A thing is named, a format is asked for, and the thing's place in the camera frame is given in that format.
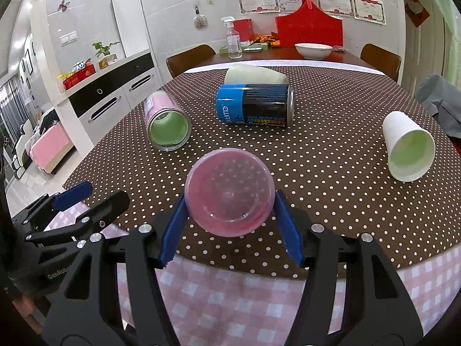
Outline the red diamond door decoration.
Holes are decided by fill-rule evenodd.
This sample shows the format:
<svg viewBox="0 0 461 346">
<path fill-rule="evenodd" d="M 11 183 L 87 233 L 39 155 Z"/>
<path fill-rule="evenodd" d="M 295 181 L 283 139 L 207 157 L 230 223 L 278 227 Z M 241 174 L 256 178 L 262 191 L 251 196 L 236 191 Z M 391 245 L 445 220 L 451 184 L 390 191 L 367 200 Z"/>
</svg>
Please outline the red diamond door decoration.
<svg viewBox="0 0 461 346">
<path fill-rule="evenodd" d="M 430 17 L 430 13 L 423 7 L 419 0 L 408 0 L 405 3 L 405 13 L 415 27 L 419 27 Z"/>
</svg>

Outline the cream ceramic cup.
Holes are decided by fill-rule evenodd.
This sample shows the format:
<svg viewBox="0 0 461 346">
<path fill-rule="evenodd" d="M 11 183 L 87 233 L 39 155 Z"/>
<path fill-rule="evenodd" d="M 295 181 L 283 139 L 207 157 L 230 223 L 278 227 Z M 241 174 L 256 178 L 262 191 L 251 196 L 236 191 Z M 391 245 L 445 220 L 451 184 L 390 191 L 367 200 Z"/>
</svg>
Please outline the cream ceramic cup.
<svg viewBox="0 0 461 346">
<path fill-rule="evenodd" d="M 236 64 L 225 75 L 224 84 L 287 84 L 286 75 L 265 67 Z"/>
</svg>

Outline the grey jacket on chair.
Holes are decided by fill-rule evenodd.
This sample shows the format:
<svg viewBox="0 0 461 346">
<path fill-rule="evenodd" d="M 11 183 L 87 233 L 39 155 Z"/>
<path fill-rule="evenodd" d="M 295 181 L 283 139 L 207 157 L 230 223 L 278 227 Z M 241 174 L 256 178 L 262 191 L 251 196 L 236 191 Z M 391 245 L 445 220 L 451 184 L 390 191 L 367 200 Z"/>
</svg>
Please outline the grey jacket on chair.
<svg viewBox="0 0 461 346">
<path fill-rule="evenodd" d="M 420 85 L 415 98 L 449 137 L 460 139 L 460 91 L 444 77 L 431 74 Z"/>
</svg>

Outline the white ceramic bowl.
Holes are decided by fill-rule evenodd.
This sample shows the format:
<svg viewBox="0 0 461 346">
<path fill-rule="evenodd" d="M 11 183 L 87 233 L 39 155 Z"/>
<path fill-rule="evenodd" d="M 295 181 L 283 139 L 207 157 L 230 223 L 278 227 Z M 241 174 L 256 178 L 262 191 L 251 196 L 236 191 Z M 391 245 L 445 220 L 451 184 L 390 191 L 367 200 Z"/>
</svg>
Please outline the white ceramic bowl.
<svg viewBox="0 0 461 346">
<path fill-rule="evenodd" d="M 325 59 L 331 53 L 333 48 L 329 45 L 315 44 L 315 43 L 298 43 L 294 45 L 296 51 L 304 59 Z"/>
</svg>

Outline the red gift bag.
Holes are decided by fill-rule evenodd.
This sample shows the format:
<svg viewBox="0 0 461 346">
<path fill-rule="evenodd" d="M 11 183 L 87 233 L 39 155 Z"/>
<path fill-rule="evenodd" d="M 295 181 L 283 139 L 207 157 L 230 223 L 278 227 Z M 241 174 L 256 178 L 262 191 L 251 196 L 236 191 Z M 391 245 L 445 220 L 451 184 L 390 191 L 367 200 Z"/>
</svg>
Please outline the red gift bag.
<svg viewBox="0 0 461 346">
<path fill-rule="evenodd" d="M 342 19 L 324 13 L 312 0 L 301 2 L 293 13 L 275 18 L 280 46 L 294 48 L 296 44 L 313 43 L 342 47 Z"/>
</svg>

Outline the white black sideboard cabinet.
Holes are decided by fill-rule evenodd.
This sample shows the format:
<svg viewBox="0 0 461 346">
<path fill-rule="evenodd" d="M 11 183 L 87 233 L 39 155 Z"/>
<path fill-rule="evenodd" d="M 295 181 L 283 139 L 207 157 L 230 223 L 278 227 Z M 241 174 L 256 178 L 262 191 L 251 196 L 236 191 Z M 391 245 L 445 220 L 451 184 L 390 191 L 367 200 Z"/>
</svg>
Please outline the white black sideboard cabinet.
<svg viewBox="0 0 461 346">
<path fill-rule="evenodd" d="M 56 111 L 85 157 L 131 110 L 162 86 L 153 54 L 121 59 L 64 92 Z"/>
</svg>

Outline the left brown wooden chair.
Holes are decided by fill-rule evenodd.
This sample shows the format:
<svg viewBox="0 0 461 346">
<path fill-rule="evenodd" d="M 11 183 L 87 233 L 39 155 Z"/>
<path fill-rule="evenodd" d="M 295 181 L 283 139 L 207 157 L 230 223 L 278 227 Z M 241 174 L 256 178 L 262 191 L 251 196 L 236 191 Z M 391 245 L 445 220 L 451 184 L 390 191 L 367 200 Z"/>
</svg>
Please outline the left brown wooden chair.
<svg viewBox="0 0 461 346">
<path fill-rule="evenodd" d="M 166 60 L 167 68 L 172 78 L 196 67 L 200 63 L 212 58 L 216 52 L 209 45 L 199 45 L 187 51 L 170 56 Z"/>
</svg>

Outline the hanging wall brush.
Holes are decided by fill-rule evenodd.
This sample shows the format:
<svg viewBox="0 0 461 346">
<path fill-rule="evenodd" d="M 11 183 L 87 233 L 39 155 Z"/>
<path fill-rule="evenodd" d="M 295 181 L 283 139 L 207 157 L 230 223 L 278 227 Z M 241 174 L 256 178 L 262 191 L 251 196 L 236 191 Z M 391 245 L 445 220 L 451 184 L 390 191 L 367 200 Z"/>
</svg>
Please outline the hanging wall brush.
<svg viewBox="0 0 461 346">
<path fill-rule="evenodd" d="M 199 6 L 195 5 L 194 6 L 194 26 L 197 30 L 202 30 L 204 28 L 207 28 L 208 26 L 208 20 L 207 17 L 202 15 L 199 10 Z"/>
</svg>

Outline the potted green plant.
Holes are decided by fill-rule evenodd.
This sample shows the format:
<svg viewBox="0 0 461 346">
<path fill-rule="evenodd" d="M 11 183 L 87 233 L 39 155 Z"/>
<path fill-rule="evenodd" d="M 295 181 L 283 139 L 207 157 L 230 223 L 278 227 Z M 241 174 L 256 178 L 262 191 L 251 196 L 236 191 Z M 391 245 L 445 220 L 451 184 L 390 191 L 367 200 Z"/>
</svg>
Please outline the potted green plant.
<svg viewBox="0 0 461 346">
<path fill-rule="evenodd" d="M 96 51 L 95 56 L 98 59 L 99 69 L 105 69 L 115 63 L 117 55 L 111 53 L 111 48 L 119 43 L 120 42 L 110 42 L 108 45 L 103 45 L 102 42 L 99 41 L 92 44 Z"/>
</svg>

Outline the blue black can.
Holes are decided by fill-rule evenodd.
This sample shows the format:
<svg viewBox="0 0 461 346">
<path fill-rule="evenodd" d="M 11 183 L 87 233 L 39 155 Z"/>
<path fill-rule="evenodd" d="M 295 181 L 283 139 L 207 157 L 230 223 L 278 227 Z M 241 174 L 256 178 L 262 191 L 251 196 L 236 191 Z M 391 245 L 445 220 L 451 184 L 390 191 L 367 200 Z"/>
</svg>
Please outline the blue black can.
<svg viewBox="0 0 461 346">
<path fill-rule="evenodd" d="M 294 120 L 294 93 L 288 84 L 223 84 L 215 105 L 224 123 L 289 127 Z"/>
</svg>

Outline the white paper cup green inside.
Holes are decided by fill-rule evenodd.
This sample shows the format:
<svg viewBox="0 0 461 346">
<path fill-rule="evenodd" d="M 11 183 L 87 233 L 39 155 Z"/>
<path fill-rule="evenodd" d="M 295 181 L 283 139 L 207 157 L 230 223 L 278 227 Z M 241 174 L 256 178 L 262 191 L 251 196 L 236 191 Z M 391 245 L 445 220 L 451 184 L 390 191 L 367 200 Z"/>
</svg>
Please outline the white paper cup green inside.
<svg viewBox="0 0 461 346">
<path fill-rule="evenodd" d="M 382 131 L 390 174 L 406 183 L 424 176 L 436 153 L 432 135 L 401 111 L 390 112 L 384 118 Z"/>
</svg>

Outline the pink checkered tablecloth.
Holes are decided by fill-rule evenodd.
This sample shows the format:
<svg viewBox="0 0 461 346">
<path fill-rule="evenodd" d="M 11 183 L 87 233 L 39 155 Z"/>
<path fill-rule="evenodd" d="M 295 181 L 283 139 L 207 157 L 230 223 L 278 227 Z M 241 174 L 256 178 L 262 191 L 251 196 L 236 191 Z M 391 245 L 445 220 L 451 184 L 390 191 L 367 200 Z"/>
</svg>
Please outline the pink checkered tablecloth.
<svg viewBox="0 0 461 346">
<path fill-rule="evenodd" d="M 303 198 L 317 223 L 354 237 L 371 233 L 395 263 L 424 331 L 460 289 L 460 203 L 425 198 Z M 292 326 L 307 270 L 288 257 L 274 219 L 239 238 L 188 222 L 157 277 L 182 345 L 280 345 Z"/>
</svg>

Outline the small red box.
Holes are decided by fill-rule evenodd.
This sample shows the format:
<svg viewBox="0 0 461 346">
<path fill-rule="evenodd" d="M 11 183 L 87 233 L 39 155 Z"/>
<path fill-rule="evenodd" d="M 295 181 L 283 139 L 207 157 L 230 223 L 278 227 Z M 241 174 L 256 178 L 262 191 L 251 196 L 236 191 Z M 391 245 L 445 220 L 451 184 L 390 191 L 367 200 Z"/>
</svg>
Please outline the small red box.
<svg viewBox="0 0 461 346">
<path fill-rule="evenodd" d="M 251 42 L 253 40 L 253 28 L 251 19 L 240 19 L 234 22 L 235 31 L 240 36 L 241 42 Z"/>
</svg>

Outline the pink cup green inside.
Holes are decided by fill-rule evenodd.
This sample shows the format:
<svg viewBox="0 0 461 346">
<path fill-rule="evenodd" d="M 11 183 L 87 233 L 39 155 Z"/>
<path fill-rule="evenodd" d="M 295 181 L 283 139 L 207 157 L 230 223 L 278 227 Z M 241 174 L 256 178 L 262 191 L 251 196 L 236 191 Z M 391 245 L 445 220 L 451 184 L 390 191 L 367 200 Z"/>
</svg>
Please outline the pink cup green inside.
<svg viewBox="0 0 461 346">
<path fill-rule="evenodd" d="M 191 120 L 174 97 L 163 90 L 144 101 L 148 140 L 160 151 L 172 152 L 184 146 L 191 136 Z"/>
</svg>

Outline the pink translucent plastic cup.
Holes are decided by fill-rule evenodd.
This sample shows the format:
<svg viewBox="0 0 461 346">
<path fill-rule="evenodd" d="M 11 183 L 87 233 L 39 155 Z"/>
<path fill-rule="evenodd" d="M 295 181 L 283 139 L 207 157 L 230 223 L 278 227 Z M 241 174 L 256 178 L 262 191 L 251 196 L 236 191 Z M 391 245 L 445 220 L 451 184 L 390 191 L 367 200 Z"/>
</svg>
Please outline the pink translucent plastic cup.
<svg viewBox="0 0 461 346">
<path fill-rule="evenodd" d="M 214 150 L 200 158 L 184 188 L 191 219 L 223 238 L 244 236 L 262 225 L 272 212 L 275 193 L 262 160 L 237 148 Z"/>
</svg>

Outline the red box on sideboard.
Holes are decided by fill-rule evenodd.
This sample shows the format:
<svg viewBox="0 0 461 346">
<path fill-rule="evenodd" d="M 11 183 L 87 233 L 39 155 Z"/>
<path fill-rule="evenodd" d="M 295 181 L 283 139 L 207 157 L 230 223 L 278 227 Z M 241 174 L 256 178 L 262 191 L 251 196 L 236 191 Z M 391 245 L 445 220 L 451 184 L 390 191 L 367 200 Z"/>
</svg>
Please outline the red box on sideboard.
<svg viewBox="0 0 461 346">
<path fill-rule="evenodd" d="M 89 64 L 85 66 L 84 69 L 80 69 L 76 73 L 72 74 L 70 77 L 67 77 L 67 79 L 63 81 L 63 87 L 67 91 L 76 84 L 80 83 L 81 81 L 85 80 L 86 78 L 90 77 L 95 73 L 96 69 L 94 65 Z"/>
</svg>

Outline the brown polka dot tablecloth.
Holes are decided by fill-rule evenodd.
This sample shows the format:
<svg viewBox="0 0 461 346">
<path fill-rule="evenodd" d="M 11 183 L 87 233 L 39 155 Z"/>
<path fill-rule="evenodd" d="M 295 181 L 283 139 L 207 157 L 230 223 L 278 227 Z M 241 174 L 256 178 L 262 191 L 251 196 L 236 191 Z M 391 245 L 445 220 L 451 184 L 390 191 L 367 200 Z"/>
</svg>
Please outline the brown polka dot tablecloth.
<svg viewBox="0 0 461 346">
<path fill-rule="evenodd" d="M 215 111 L 221 69 L 181 74 L 164 86 L 188 114 L 191 137 L 161 152 L 146 136 L 137 107 L 99 141 L 66 182 L 93 186 L 87 204 L 125 191 L 130 208 L 116 224 L 133 230 L 172 208 L 189 169 L 204 154 L 240 148 L 258 156 L 293 208 L 339 234 L 372 234 L 399 268 L 460 242 L 460 155 L 444 131 L 403 88 L 384 75 L 343 69 L 284 67 L 295 96 L 287 129 L 229 126 Z M 392 178 L 382 123 L 401 111 L 428 130 L 436 152 L 430 170 L 403 184 Z"/>
</svg>

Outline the green flat box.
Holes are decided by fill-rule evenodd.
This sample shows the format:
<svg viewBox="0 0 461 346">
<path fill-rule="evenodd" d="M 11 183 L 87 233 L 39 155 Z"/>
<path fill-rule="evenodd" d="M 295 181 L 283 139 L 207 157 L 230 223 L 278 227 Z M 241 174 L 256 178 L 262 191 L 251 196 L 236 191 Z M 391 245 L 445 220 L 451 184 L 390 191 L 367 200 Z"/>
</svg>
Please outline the green flat box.
<svg viewBox="0 0 461 346">
<path fill-rule="evenodd" d="M 250 52 L 262 52 L 269 49 L 268 43 L 252 43 L 251 45 L 241 45 L 241 49 L 243 53 L 250 53 Z M 220 55 L 224 55 L 228 53 L 227 46 L 221 47 L 219 50 Z"/>
</svg>

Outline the right brown wooden chair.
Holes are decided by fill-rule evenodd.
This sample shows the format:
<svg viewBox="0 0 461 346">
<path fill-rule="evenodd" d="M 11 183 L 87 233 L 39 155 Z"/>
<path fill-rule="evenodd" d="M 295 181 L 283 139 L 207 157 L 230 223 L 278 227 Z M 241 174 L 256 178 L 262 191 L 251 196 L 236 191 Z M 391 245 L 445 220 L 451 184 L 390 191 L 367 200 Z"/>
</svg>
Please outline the right brown wooden chair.
<svg viewBox="0 0 461 346">
<path fill-rule="evenodd" d="M 377 45 L 367 43 L 360 53 L 362 61 L 381 71 L 393 81 L 398 81 L 402 58 L 393 52 L 383 49 Z"/>
</svg>

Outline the brown wooden chair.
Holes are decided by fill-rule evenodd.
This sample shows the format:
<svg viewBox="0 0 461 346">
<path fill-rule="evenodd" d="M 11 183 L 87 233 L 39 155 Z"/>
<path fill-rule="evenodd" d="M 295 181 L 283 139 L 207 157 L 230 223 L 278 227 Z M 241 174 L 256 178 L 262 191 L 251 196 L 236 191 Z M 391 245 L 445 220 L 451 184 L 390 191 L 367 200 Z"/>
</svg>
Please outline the brown wooden chair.
<svg viewBox="0 0 461 346">
<path fill-rule="evenodd" d="M 402 58 L 393 52 L 383 49 L 377 45 L 367 43 L 360 53 L 362 61 L 381 71 L 393 81 L 398 81 Z"/>
<path fill-rule="evenodd" d="M 212 58 L 216 52 L 209 45 L 199 45 L 187 51 L 170 56 L 166 60 L 167 68 L 172 78 L 196 67 L 200 63 Z"/>
</svg>

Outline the clear spray bottle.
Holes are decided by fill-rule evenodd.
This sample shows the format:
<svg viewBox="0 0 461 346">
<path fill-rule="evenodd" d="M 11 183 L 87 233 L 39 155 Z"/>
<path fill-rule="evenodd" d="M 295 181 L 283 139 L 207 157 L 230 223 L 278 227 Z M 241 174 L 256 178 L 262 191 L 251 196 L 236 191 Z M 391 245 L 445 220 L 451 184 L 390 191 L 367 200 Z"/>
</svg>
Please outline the clear spray bottle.
<svg viewBox="0 0 461 346">
<path fill-rule="evenodd" d="M 243 55 L 240 41 L 240 34 L 235 30 L 235 18 L 225 16 L 221 21 L 226 26 L 226 48 L 227 55 L 231 59 L 240 59 Z"/>
</svg>

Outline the pink suitcase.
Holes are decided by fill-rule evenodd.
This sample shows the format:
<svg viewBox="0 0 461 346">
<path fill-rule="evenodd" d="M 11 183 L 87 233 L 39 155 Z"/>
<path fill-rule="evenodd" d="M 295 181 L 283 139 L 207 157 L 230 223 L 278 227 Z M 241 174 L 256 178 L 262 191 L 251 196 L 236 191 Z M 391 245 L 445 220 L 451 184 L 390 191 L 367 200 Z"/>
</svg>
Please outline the pink suitcase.
<svg viewBox="0 0 461 346">
<path fill-rule="evenodd" d="M 73 142 L 61 122 L 58 122 L 31 145 L 31 159 L 41 171 L 51 174 L 73 147 Z"/>
</svg>

